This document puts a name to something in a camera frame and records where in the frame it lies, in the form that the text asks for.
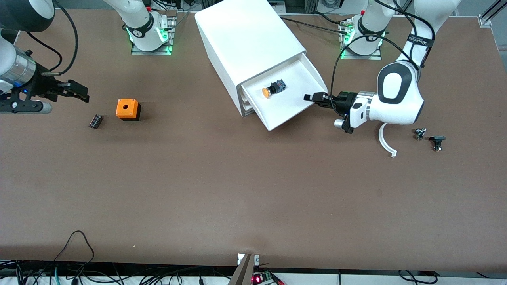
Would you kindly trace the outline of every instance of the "metal bracket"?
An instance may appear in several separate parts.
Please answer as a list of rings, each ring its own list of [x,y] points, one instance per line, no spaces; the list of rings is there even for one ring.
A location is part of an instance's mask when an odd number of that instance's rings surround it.
[[[251,285],[254,266],[259,262],[259,255],[238,254],[238,268],[234,271],[228,285]]]
[[[343,50],[343,48],[347,45],[348,42],[352,39],[352,35],[354,33],[353,28],[353,19],[347,19],[341,22],[340,25],[338,25],[338,30],[345,31],[347,34],[340,34],[340,48]],[[347,48],[342,53],[342,59],[370,59],[370,60],[381,60],[382,54],[380,52],[380,46],[382,45],[382,40],[380,40],[379,46],[377,47],[377,50],[375,50],[374,53],[369,55],[360,55],[353,52],[351,49]]]
[[[177,23],[177,16],[165,16],[166,20],[162,21],[162,30],[160,30],[160,34],[162,37],[167,38],[167,41],[160,46],[160,48],[146,52],[138,49],[134,43],[132,43],[132,49],[130,51],[130,54],[132,55],[171,55],[172,54],[172,46],[174,44],[174,33],[176,32],[176,23]]]
[[[244,256],[245,254],[238,254],[238,265],[241,263]],[[259,266],[259,255],[254,255],[253,258],[255,261],[255,266]]]
[[[491,20],[485,21],[481,14],[479,14],[477,20],[481,29],[491,29]]]

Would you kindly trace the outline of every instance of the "white curved plastic part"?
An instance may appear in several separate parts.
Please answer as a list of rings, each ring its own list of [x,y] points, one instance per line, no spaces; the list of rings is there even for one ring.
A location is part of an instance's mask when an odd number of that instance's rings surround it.
[[[386,142],[385,142],[385,139],[384,139],[384,127],[385,125],[387,125],[387,123],[384,123],[381,127],[380,127],[380,130],[379,130],[379,141],[380,141],[380,144],[382,145],[382,147],[387,150],[388,152],[391,153],[391,157],[396,157],[396,154],[398,153],[397,150],[393,149],[392,147],[390,147]]]
[[[52,0],[28,0],[32,8],[42,17],[51,19],[55,15],[55,7]]]

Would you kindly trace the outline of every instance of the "small black component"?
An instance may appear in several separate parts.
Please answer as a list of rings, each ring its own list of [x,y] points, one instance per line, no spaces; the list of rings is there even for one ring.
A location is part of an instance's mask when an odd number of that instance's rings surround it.
[[[312,95],[305,94],[306,101],[317,103],[320,107],[333,109],[336,114],[343,117],[342,129],[346,133],[352,133],[354,128],[350,127],[350,109],[353,107],[357,92],[340,92],[338,96],[332,96],[325,92],[316,92]]]
[[[287,86],[285,85],[285,82],[282,79],[280,79],[277,80],[276,82],[271,83],[271,86],[263,88],[262,93],[264,94],[264,97],[269,98],[269,96],[276,93],[280,93],[286,88]]]
[[[446,137],[443,135],[434,135],[429,138],[429,140],[432,140],[435,146],[433,147],[433,150],[436,152],[439,152],[442,150],[442,141],[445,140]]]
[[[98,129],[100,126],[100,123],[102,123],[103,119],[104,119],[104,116],[101,116],[99,114],[95,115],[95,117],[93,117],[93,120],[90,122],[90,128]]]
[[[271,94],[276,94],[282,92],[283,90],[285,90],[285,88],[287,88],[285,82],[282,79],[280,79],[277,80],[276,82],[271,83],[271,86],[268,87],[268,90],[271,92]]]
[[[426,128],[421,128],[421,129],[415,129],[415,138],[417,140],[422,140],[422,137],[424,136],[424,134],[426,133],[428,129]]]

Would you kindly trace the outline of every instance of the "black base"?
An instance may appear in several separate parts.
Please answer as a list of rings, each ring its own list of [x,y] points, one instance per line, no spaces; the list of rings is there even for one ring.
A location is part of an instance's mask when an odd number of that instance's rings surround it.
[[[141,104],[137,106],[137,113],[135,119],[122,119],[122,121],[139,121],[141,119]]]

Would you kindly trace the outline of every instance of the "silver cylinder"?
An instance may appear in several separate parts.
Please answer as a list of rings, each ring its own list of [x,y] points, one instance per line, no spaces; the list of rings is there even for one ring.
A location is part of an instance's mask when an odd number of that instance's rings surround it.
[[[19,87],[32,79],[36,68],[35,61],[16,47],[14,64],[6,73],[0,75],[0,79]]]
[[[335,128],[345,131],[344,129],[342,129],[343,122],[345,122],[345,121],[342,119],[336,119],[335,120]]]

